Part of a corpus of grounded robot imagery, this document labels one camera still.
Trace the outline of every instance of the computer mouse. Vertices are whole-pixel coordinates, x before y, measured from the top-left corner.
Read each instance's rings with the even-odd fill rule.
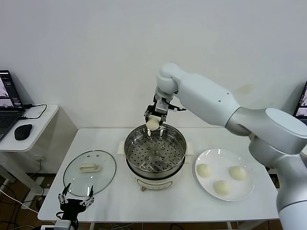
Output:
[[[27,124],[27,125],[22,125],[19,126],[15,129],[15,139],[16,140],[24,140],[27,139],[28,136],[30,135],[32,129],[32,125],[31,124]]]

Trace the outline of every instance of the white robotic arm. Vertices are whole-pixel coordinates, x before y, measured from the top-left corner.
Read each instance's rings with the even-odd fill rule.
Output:
[[[174,63],[157,74],[154,105],[145,119],[159,116],[166,121],[173,96],[211,125],[222,126],[239,136],[249,136],[249,151],[263,165],[275,168],[281,189],[277,209],[285,230],[307,226],[307,168],[299,153],[307,144],[307,127],[291,115],[274,108],[251,110],[241,107],[230,91],[198,74],[184,72]]]

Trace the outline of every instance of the stainless steel pot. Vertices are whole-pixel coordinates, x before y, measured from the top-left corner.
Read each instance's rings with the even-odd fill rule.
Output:
[[[130,169],[145,179],[160,180],[177,173],[187,144],[174,127],[162,124],[149,131],[146,125],[134,129],[126,138],[124,152]]]

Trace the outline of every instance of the steamed bun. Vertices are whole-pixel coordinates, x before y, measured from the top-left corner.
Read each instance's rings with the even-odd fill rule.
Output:
[[[155,131],[160,127],[160,119],[157,116],[150,115],[146,122],[146,126],[150,131]]]
[[[232,176],[232,178],[238,181],[243,181],[246,179],[246,171],[240,166],[230,167],[229,174]]]
[[[226,196],[231,193],[231,186],[227,181],[215,182],[214,189],[221,196]]]
[[[207,178],[212,175],[212,168],[208,164],[200,164],[197,166],[199,176]]]

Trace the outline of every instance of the power cord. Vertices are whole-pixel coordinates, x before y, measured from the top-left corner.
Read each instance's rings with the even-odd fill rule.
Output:
[[[44,110],[41,112],[41,114],[38,117],[21,116],[21,117],[18,118],[18,120],[39,119],[43,115],[45,110],[47,109],[47,105],[46,104],[24,104],[25,109],[29,109],[29,108],[37,107],[37,106],[44,106],[45,107]]]
[[[21,201],[23,201],[26,197],[27,197],[27,194],[24,195],[24,197],[22,198]],[[19,207],[17,209],[17,212],[15,214],[15,224],[17,224],[17,217],[18,217],[19,210],[21,210],[21,206],[20,205],[19,205]]]
[[[39,171],[42,170],[42,160],[37,160],[39,162],[39,170],[37,170],[36,172],[32,173],[29,177],[34,176],[36,173],[38,173]]]
[[[35,228],[35,227],[32,226],[32,225],[23,225],[23,226],[20,226],[20,227],[17,227],[17,228],[9,229],[9,230],[20,229],[20,228],[24,228],[24,227],[31,227],[32,229]]]
[[[16,200],[16,199],[14,199],[14,198],[12,198],[12,197],[10,197],[9,195],[7,195],[4,191],[2,191],[2,190],[0,190],[0,192],[2,192],[3,194],[5,194],[7,197],[9,197],[10,199],[12,199],[12,200],[14,200],[14,201],[16,201],[16,202],[18,202],[19,204],[21,204],[22,206],[24,206],[24,207],[26,207],[28,210],[31,210],[31,211],[33,211],[33,212],[35,212],[35,213],[37,213],[38,214],[38,212],[36,212],[35,210],[33,210],[33,209],[31,209],[31,208],[29,208],[29,207],[27,207],[26,205],[24,205],[23,203],[21,203],[19,200]]]
[[[112,226],[112,224],[110,223],[110,225],[112,226],[110,229],[103,229],[103,228],[99,228],[99,230],[115,230],[115,229],[124,229],[124,228],[129,228],[130,225],[132,225],[134,223],[131,223],[131,224],[127,224],[127,225],[124,225],[124,226],[119,226],[119,225],[114,225]]]
[[[10,224],[15,224],[14,222],[9,222],[9,221],[6,221],[6,220],[1,220],[0,223],[8,223],[9,225]]]
[[[60,216],[60,214],[64,214],[64,212],[57,212],[56,213],[56,217],[59,218],[59,219],[62,219],[62,216]],[[78,229],[79,227],[79,221],[78,221],[78,218],[76,217],[76,229]]]
[[[170,227],[170,230],[172,230],[173,229],[173,226],[178,226],[181,230],[184,230],[184,228],[183,227],[181,227],[179,224],[171,224],[171,227]]]
[[[42,195],[40,196],[39,199],[36,199],[36,200],[35,200],[35,199],[34,199],[34,200],[29,200],[29,201],[25,201],[25,202],[30,202],[30,201],[36,201],[36,202],[37,202],[37,201],[40,201],[41,199],[43,199],[44,191],[45,191],[45,189],[43,188]],[[21,210],[21,208],[19,208],[19,209],[17,210],[16,214],[15,214],[15,223],[16,223],[17,220],[18,220],[18,213],[19,213],[20,210]]]
[[[45,188],[43,188],[42,195],[40,195],[39,199],[37,199],[37,200],[35,201],[35,206],[36,206],[37,210],[40,210],[41,207],[42,207],[42,206],[40,205],[39,202],[40,202],[41,200],[44,199],[44,198],[43,198],[44,191],[45,191]]]
[[[10,187],[8,187],[8,186],[5,185],[5,184],[2,184],[2,185],[5,186],[6,188],[8,188],[8,189],[12,192],[12,194],[14,195],[14,197],[17,198],[15,192],[14,192]],[[14,205],[14,210],[13,210],[13,213],[12,213],[12,215],[11,215],[11,217],[10,217],[10,220],[8,221],[8,226],[6,227],[6,230],[9,228],[9,226],[10,226],[10,224],[11,224],[12,218],[13,218],[14,213],[15,213],[15,211],[16,211],[17,202],[15,202],[15,204],[14,204],[14,203],[7,203],[7,204],[10,204],[10,205],[12,204],[12,205]]]

